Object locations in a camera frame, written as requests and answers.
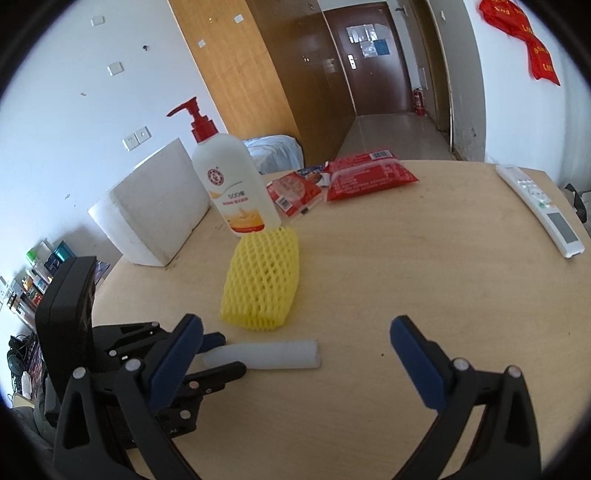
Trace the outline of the white foam strip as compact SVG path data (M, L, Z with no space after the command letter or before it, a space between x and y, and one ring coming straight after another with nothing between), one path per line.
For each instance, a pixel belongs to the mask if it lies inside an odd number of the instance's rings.
M252 370L317 369L322 365L320 345L313 341L239 343L216 347L201 355L206 368L242 362Z

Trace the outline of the cluttered floor shelf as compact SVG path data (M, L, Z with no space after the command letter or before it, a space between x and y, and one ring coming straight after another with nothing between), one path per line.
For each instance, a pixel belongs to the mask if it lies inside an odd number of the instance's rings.
M15 279L7 282L1 278L1 308L10 313L32 332L36 331L36 311L58 270L76 254L67 243L53 246L40 241L26 253L27 264Z

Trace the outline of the white foam box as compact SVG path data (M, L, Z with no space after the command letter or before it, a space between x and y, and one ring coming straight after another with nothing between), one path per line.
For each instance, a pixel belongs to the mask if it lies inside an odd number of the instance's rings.
M211 207L180 139L139 163L88 213L130 262L165 267Z

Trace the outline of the yellow foam net sleeve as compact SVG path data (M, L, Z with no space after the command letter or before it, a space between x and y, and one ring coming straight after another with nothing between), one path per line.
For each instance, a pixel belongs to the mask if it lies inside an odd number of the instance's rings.
M287 321L300 281L293 228L247 234L230 260L219 318L249 331L273 331Z

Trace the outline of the white remote control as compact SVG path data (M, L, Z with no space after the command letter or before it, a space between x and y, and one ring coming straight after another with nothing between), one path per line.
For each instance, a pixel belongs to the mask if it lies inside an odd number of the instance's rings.
M538 219L564 258L571 259L585 251L571 224L530 176L515 165L497 164L496 172Z

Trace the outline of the white lotion pump bottle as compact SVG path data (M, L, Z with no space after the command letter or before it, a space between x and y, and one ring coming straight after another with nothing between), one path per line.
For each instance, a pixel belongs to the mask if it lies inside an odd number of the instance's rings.
M238 237L281 226L280 215L266 190L263 176L242 140L221 133L214 121L190 98L167 113L186 111L197 146L191 162L211 202L229 230Z

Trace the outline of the small red white packet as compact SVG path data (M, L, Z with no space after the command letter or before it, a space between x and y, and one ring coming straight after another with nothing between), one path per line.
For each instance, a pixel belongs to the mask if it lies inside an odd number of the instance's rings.
M295 172L270 181L266 191L274 206L290 219L306 215L322 200L322 189Z

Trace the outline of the red snack packet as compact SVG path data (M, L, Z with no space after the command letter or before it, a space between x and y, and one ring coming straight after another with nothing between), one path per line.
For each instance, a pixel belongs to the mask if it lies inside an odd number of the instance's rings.
M325 164L328 202L351 199L410 185L419 179L390 150L379 150Z

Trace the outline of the wooden wardrobe panel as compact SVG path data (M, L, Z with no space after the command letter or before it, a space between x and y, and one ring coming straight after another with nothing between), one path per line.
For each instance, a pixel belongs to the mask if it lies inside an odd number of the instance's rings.
M228 133L297 138L280 76L245 1L169 3Z

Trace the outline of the red fire extinguisher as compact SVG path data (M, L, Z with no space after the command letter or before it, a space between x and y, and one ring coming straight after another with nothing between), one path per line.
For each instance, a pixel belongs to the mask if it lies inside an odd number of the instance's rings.
M423 96L422 89L416 88L413 91L413 96L414 96L414 108L415 108L416 114L419 116L425 116L426 109L425 109L424 96Z

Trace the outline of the dark brown door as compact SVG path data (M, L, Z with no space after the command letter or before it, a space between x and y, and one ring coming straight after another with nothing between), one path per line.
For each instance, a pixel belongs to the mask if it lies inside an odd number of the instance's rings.
M385 2L325 11L341 55L356 114L408 113L413 109L408 67Z

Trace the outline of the wall power socket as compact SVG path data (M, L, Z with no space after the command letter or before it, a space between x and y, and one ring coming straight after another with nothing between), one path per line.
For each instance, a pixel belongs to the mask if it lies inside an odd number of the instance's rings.
M125 136L122 139L122 144L127 151L132 151L150 138L150 131L144 126L136 130L134 133Z

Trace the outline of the red wall decoration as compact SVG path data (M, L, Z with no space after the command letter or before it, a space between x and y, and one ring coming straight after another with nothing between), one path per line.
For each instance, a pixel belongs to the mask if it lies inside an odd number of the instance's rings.
M529 70L535 80L547 80L560 86L551 54L535 35L521 7L508 0L482 0L478 10L489 25L521 40L526 45Z

